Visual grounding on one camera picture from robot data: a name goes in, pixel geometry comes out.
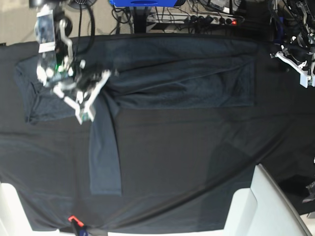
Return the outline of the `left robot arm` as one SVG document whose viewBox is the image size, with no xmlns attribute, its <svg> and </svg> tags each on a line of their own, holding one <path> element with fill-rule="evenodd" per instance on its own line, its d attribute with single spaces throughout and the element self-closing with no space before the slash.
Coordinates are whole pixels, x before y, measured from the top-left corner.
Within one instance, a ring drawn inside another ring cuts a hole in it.
<svg viewBox="0 0 315 236">
<path fill-rule="evenodd" d="M 278 1 L 267 1 L 271 17 L 277 23 L 280 50 L 271 54 L 311 80 L 315 75 L 315 2 L 283 0 L 282 13 Z"/>
</svg>

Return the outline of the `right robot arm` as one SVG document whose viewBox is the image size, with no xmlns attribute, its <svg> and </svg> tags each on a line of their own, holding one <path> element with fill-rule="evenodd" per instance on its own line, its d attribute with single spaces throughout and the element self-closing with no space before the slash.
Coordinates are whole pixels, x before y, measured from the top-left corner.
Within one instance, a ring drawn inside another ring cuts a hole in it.
<svg viewBox="0 0 315 236">
<path fill-rule="evenodd" d="M 31 0 L 36 9 L 34 33 L 39 44 L 37 79 L 58 97 L 76 103 L 93 103 L 112 72 L 100 65 L 86 67 L 81 58 L 95 42 L 95 17 L 90 0 Z M 86 9 L 91 20 L 91 35 L 84 49 L 70 39 L 72 21 L 64 12 L 65 6 Z"/>
</svg>

